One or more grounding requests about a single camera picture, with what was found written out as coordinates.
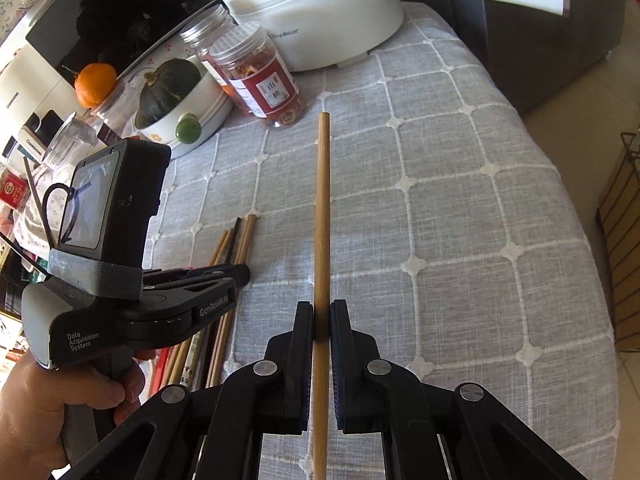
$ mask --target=jar lid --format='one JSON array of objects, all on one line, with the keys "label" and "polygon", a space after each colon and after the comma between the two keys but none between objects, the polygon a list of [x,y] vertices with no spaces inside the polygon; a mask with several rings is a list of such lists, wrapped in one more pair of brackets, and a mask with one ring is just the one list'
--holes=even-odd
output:
[{"label": "jar lid", "polygon": [[242,23],[217,40],[209,48],[209,55],[216,63],[225,64],[251,53],[267,38],[260,22]]},{"label": "jar lid", "polygon": [[205,34],[208,34],[210,30],[222,25],[228,16],[228,10],[222,5],[209,7],[209,9],[205,9],[196,14],[178,34],[180,34],[180,37],[187,43],[197,41]]}]

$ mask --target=metal screw cap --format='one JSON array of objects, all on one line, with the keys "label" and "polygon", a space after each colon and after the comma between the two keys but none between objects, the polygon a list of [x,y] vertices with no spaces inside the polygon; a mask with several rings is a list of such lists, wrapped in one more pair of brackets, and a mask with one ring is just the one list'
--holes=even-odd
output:
[{"label": "metal screw cap", "polygon": [[478,402],[484,397],[484,390],[477,384],[465,384],[460,388],[460,397],[470,402]]},{"label": "metal screw cap", "polygon": [[160,398],[167,404],[175,404],[184,399],[184,390],[180,386],[170,386],[162,391]]},{"label": "metal screw cap", "polygon": [[391,371],[391,365],[384,359],[373,359],[367,365],[367,370],[374,375],[387,375]]},{"label": "metal screw cap", "polygon": [[273,361],[258,361],[254,365],[254,373],[260,377],[273,375],[278,371],[278,365]]}]

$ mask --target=pumpkin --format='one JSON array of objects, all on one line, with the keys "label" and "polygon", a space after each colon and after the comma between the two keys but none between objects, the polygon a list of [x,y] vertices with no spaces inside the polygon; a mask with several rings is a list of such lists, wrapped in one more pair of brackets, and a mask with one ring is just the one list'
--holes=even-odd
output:
[{"label": "pumpkin", "polygon": [[78,102],[85,108],[97,107],[116,86],[117,74],[113,66],[91,63],[76,77],[74,87]]},{"label": "pumpkin", "polygon": [[145,73],[146,84],[140,92],[136,127],[146,128],[164,118],[190,94],[201,78],[198,67],[186,59],[170,59],[154,72]]}]

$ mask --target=finger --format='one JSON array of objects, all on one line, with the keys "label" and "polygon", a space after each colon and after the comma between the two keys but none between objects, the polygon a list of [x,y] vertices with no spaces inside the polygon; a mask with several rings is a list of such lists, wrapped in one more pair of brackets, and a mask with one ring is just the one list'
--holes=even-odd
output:
[{"label": "finger", "polygon": [[89,365],[44,370],[30,365],[26,387],[36,406],[55,412],[65,404],[87,404],[95,410],[114,408],[125,399],[122,384],[111,381]]},{"label": "finger", "polygon": [[69,463],[66,459],[65,449],[62,446],[62,440],[60,437],[56,439],[53,446],[43,450],[34,457],[34,462],[42,464],[48,470],[63,469]]},{"label": "finger", "polygon": [[122,376],[120,382],[124,386],[125,400],[134,402],[145,387],[145,375],[138,364],[133,363],[131,368]]},{"label": "finger", "polygon": [[123,402],[121,405],[119,405],[116,408],[115,413],[113,414],[113,421],[116,423],[116,426],[119,426],[125,420],[127,420],[129,416],[139,407],[139,400],[135,400],[134,402]]},{"label": "finger", "polygon": [[140,359],[141,361],[151,361],[151,359],[156,358],[156,351],[155,350],[136,350],[135,354],[133,354],[133,357],[135,357],[136,359]]}]

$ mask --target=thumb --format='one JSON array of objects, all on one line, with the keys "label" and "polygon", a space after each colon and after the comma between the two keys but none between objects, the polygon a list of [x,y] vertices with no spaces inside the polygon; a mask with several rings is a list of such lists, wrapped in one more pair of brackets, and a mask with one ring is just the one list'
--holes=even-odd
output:
[{"label": "thumb", "polygon": [[47,411],[57,411],[65,404],[87,404],[94,410],[114,408],[125,399],[122,384],[111,381],[89,365],[63,370],[41,370],[34,403]]}]

